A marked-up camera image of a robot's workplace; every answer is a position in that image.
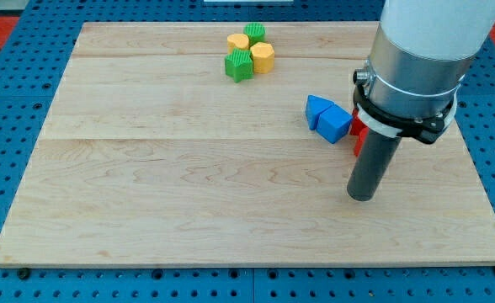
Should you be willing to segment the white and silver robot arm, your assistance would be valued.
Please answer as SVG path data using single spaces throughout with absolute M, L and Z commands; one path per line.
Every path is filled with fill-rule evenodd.
M 354 72 L 369 139 L 437 141 L 494 24 L 495 0 L 386 0 L 370 54 Z

